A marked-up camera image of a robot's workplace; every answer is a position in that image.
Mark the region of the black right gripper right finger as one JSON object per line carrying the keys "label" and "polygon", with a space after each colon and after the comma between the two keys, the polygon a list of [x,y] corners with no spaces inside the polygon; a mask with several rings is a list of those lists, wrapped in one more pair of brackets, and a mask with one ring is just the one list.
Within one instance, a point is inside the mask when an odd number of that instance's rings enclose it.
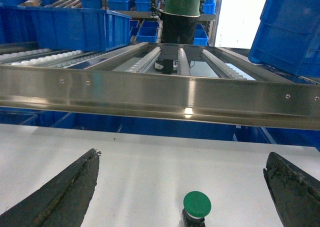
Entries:
{"label": "black right gripper right finger", "polygon": [[263,176],[284,227],[320,225],[320,181],[270,152]]}

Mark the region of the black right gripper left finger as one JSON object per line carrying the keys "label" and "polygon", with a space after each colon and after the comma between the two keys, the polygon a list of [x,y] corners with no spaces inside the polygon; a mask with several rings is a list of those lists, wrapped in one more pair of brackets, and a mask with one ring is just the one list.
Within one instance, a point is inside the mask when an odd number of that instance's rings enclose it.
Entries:
{"label": "black right gripper left finger", "polygon": [[80,227],[93,198],[100,152],[92,148],[0,216],[2,227]]}

